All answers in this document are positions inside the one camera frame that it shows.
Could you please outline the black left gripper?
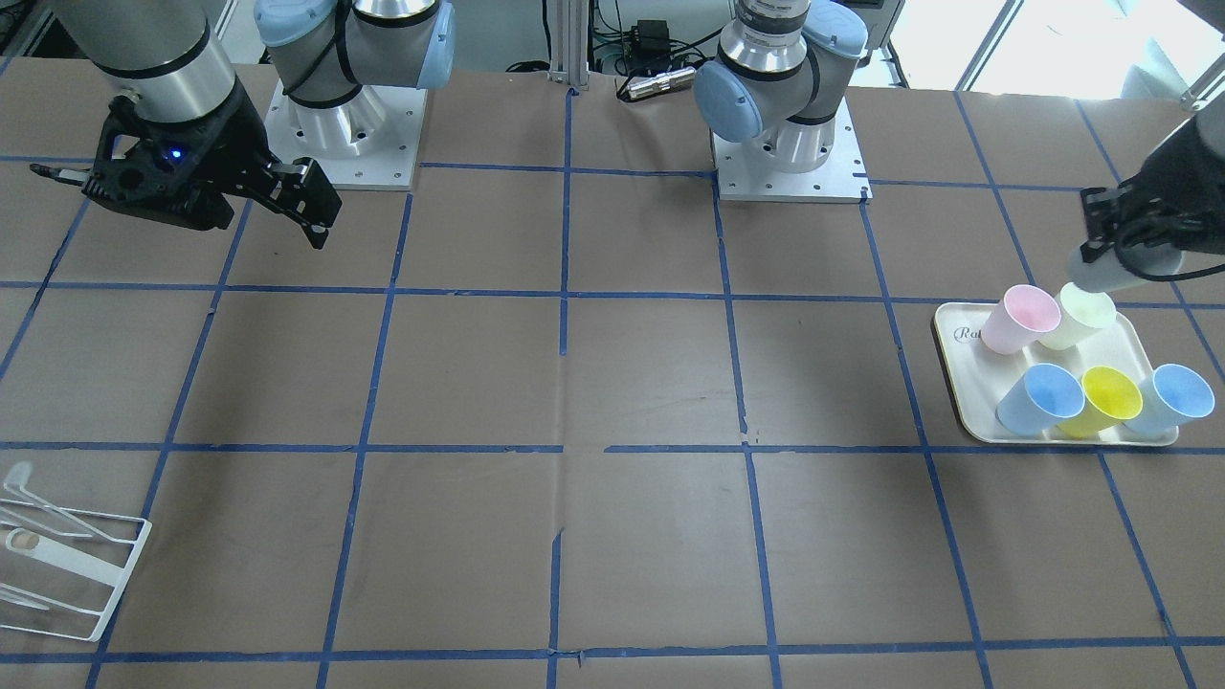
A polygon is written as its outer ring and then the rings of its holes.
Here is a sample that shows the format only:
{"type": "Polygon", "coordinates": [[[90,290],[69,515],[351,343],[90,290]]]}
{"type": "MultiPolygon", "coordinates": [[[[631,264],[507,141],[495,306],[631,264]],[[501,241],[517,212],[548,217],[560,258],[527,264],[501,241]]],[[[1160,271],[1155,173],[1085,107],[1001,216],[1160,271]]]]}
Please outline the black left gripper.
{"type": "Polygon", "coordinates": [[[1193,115],[1118,188],[1080,189],[1080,262],[1129,246],[1223,254],[1223,116],[1193,115]]]}

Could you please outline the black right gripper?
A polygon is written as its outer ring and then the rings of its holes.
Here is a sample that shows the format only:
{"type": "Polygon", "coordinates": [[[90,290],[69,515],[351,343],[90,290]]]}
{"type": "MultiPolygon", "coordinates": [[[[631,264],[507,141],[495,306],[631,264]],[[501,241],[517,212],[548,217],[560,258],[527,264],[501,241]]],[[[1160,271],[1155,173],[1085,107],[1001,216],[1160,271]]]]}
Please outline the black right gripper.
{"type": "Polygon", "coordinates": [[[228,195],[251,199],[295,222],[322,250],[341,215],[341,192],[314,158],[278,162],[241,82],[209,114],[154,123],[118,94],[80,192],[102,208],[187,230],[223,230],[228,195]]]}

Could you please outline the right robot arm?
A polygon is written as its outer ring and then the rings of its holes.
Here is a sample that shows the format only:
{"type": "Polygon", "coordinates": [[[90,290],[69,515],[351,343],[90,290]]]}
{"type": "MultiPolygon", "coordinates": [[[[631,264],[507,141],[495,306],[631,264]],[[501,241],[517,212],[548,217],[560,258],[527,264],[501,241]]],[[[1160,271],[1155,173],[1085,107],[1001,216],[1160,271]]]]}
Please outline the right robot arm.
{"type": "Polygon", "coordinates": [[[454,70],[450,1],[54,1],[118,88],[85,169],[32,166],[189,230],[257,202],[322,248],[342,190],[408,191],[426,97],[454,70]]]}

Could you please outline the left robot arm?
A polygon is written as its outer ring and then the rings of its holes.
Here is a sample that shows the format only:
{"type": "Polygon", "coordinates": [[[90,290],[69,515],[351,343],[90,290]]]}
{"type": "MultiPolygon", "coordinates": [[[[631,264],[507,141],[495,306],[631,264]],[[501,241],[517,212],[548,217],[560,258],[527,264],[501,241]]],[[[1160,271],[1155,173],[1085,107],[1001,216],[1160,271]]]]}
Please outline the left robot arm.
{"type": "MultiPolygon", "coordinates": [[[[693,96],[713,137],[756,143],[788,174],[823,166],[835,114],[869,31],[833,1],[740,1],[693,96]]],[[[1204,105],[1158,143],[1118,188],[1080,191],[1087,240],[1078,257],[1114,254],[1128,273],[1163,280],[1158,249],[1223,254],[1223,104],[1204,105]]]]}

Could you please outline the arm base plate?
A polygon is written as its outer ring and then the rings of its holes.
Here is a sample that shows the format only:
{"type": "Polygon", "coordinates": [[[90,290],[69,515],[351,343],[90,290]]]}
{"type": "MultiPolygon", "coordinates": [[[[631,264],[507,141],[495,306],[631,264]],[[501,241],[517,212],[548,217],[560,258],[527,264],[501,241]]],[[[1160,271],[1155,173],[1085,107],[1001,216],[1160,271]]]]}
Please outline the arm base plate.
{"type": "Polygon", "coordinates": [[[337,190],[412,190],[429,89],[325,78],[271,101],[265,126],[281,161],[310,158],[337,190]]]}
{"type": "Polygon", "coordinates": [[[831,121],[782,121],[744,143],[712,134],[710,143],[722,199],[858,204],[872,197],[845,98],[831,121]]]}

